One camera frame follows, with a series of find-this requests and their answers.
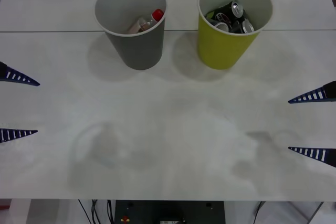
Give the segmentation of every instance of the plastic bottle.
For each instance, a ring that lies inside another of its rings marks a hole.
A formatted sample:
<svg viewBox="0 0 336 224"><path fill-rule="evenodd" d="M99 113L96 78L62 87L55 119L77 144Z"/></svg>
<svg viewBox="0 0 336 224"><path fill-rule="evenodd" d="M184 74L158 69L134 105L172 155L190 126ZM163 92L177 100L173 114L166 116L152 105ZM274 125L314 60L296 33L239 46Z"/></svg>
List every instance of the plastic bottle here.
<svg viewBox="0 0 336 224"><path fill-rule="evenodd" d="M155 26L163 17L163 11L156 9L151 15L140 17L128 30L128 34L137 34Z"/></svg>

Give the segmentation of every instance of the can lid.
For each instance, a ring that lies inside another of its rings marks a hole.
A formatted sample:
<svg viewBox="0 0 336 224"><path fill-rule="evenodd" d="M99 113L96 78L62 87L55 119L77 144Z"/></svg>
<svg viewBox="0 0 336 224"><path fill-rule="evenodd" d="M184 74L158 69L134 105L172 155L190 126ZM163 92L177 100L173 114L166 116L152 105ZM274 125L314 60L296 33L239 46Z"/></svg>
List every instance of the can lid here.
<svg viewBox="0 0 336 224"><path fill-rule="evenodd" d="M231 9L232 9L232 13L237 18L241 18L242 17L242 15L244 13L244 8L243 8L243 5L238 0L232 1Z"/></svg>
<svg viewBox="0 0 336 224"><path fill-rule="evenodd" d="M242 23L242 28L244 33L252 33L254 31L253 25L248 21L248 19L245 19Z"/></svg>
<svg viewBox="0 0 336 224"><path fill-rule="evenodd" d="M229 32L229 26L224 22L217 23L215 27L217 27L219 30Z"/></svg>
<svg viewBox="0 0 336 224"><path fill-rule="evenodd" d="M161 9L156 9L153 13L152 13L152 17L153 19L155 19L157 22L159 22L161 20L161 18L163 17L163 11Z"/></svg>

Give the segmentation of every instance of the red bottle cap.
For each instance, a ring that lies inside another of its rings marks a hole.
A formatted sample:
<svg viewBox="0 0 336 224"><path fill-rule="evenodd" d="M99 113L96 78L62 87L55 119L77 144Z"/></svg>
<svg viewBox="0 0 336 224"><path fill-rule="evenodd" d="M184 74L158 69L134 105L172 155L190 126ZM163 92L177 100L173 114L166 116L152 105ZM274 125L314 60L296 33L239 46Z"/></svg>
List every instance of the red bottle cap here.
<svg viewBox="0 0 336 224"><path fill-rule="evenodd" d="M161 20L161 18L163 17L163 11L161 11L160 9L156 9L153 13L152 13L152 17L153 19L155 19L157 22L159 22Z"/></svg>

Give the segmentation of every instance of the gray cup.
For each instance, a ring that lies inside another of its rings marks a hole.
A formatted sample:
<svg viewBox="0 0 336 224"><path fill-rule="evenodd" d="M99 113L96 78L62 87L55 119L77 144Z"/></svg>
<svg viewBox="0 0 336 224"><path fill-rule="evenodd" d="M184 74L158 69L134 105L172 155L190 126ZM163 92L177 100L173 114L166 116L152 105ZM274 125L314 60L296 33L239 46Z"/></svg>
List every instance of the gray cup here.
<svg viewBox="0 0 336 224"><path fill-rule="evenodd" d="M127 30L139 17L156 9L164 16L152 28L138 34ZM166 0L97 0L95 18L127 66L136 70L153 67L161 59Z"/></svg>

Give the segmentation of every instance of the cup rim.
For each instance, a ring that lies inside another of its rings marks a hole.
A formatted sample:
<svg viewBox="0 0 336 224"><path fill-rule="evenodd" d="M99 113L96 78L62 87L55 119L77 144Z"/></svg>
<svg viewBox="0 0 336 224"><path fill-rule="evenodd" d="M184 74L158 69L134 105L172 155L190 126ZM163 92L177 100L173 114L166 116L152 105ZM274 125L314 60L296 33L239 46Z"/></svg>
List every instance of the cup rim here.
<svg viewBox="0 0 336 224"><path fill-rule="evenodd" d="M264 29L264 28L271 22L271 20L273 19L273 14L274 14L274 2L273 2L273 0L270 0L270 2L271 2L271 5L272 5L272 13L271 13L271 16L270 16L268 22L267 22L264 26L260 27L258 30L254 31L254 32L252 32L252 33L247 33L247 34L235 34L235 33L229 33L229 32L227 32L227 31L223 31L223 30L218 29L217 27L214 27L214 26L211 25L211 24L209 23L209 21L207 21L206 18L204 17L204 15L203 15L203 13L202 13L202 11L201 11L201 7L200 7L200 0L197 0L197 8L198 8L198 14L199 14L199 16L201 16L201 18L203 19L203 21L204 21L205 23L207 23L212 29L214 29L214 30L216 30L216 31L218 31L218 32L220 32L220 33L222 33L222 34L226 34L226 35L237 36L237 37L246 37L246 36L250 36L250 35L258 34L259 32L261 32L261 31L262 31L262 30L263 30L263 29Z"/></svg>
<svg viewBox="0 0 336 224"><path fill-rule="evenodd" d="M112 35L118 36L118 37L137 37L137 36L144 35L144 34L146 34L146 33L149 33L150 31L156 29L156 28L157 28L157 27L164 21L164 19L166 18L166 13L167 13L167 0L165 0L165 2L166 2L166 10L165 10L165 12L164 12L164 14L163 14L161 20L160 20L157 24L155 24L155 26L151 27L150 29L148 29L148 30L146 30L146 31L143 31L143 32L141 32L141 33L138 33L138 34L118 34L118 33L115 33L115 32L113 32L113 31L110 31L110 30L106 29L105 27L103 27L103 26L99 23L99 21L98 21L98 19L97 19L97 17L96 17L96 5L97 5L97 1L98 1L98 0L95 0L95 2L94 2L94 7L93 7L93 15L94 15L94 17L95 17L96 22L98 23L98 25L99 25L105 32L107 32L108 34L112 34Z"/></svg>

